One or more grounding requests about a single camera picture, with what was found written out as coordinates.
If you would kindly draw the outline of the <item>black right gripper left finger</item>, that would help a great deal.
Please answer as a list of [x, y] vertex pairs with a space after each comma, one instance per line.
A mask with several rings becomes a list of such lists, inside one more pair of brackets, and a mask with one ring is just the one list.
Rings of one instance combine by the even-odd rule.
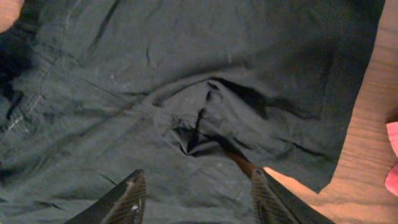
[[65, 224], [142, 224], [145, 205], [146, 180], [138, 169]]

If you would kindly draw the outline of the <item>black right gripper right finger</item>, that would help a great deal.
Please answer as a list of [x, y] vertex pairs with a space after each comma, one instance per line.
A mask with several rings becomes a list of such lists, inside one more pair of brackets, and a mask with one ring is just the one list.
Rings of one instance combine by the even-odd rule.
[[333, 224], [262, 169], [251, 176], [257, 224]]

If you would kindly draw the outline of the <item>black shorts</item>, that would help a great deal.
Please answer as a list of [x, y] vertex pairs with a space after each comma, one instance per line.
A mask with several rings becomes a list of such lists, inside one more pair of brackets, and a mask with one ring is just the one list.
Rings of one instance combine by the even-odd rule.
[[26, 1], [1, 34], [1, 222], [64, 223], [142, 169], [145, 223], [252, 223], [227, 151], [320, 192], [383, 7]]

